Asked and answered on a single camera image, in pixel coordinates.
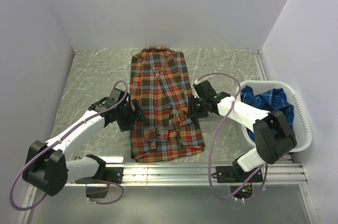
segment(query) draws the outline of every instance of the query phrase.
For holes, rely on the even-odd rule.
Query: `marble tabletop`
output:
[[[118,80],[129,84],[131,56],[141,49],[80,49],[76,51],[67,83],[55,119],[52,136],[76,122],[95,101],[108,96]],[[255,57],[249,49],[173,49],[182,51],[188,67],[190,82],[210,72],[226,72],[239,81],[259,80]],[[236,83],[224,76],[208,79],[216,92],[235,94]],[[215,128],[222,117],[211,114],[200,119],[205,150],[199,155],[178,158],[170,162],[206,162],[210,142]],[[239,126],[232,120],[221,127],[212,160],[230,162],[245,153],[250,146],[244,139]],[[108,125],[96,133],[72,155],[83,157],[94,154],[109,161],[109,157],[124,163],[135,163],[130,158],[129,132],[120,132],[117,123]]]

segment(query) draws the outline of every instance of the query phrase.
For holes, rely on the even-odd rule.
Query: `plaid shirt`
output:
[[[182,52],[156,47],[132,57],[130,95],[146,117],[130,132],[135,161],[168,161],[203,151],[199,123],[187,118],[191,94]]]

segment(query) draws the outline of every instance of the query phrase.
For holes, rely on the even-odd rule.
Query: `wall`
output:
[[[13,223],[10,185],[29,145],[50,136],[73,50],[45,0],[0,0],[0,48],[0,222]]]
[[[262,49],[269,79],[301,95],[313,132],[301,160],[322,223],[337,223],[338,0],[288,0]]]
[[[48,0],[74,48],[261,48],[287,0]]]

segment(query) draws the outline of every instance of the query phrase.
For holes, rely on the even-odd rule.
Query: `clothing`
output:
[[[130,132],[135,161],[168,161],[203,151],[199,123],[187,118],[190,95],[182,52],[155,47],[132,57],[130,96],[138,100],[146,117]]]
[[[253,89],[250,86],[245,86],[241,91],[241,101],[262,110],[280,110],[283,112],[291,129],[293,130],[294,106],[287,102],[287,97],[283,88],[274,88],[254,96]],[[247,131],[252,141],[255,141],[254,133],[249,129],[247,129]]]

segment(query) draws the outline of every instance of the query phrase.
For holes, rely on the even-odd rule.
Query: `blue fabric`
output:
[[[241,101],[258,109],[267,111],[280,110],[285,115],[291,129],[294,129],[294,106],[287,102],[283,88],[274,88],[254,96],[252,88],[246,86],[241,91]],[[255,141],[254,133],[249,129],[247,131],[252,141]]]

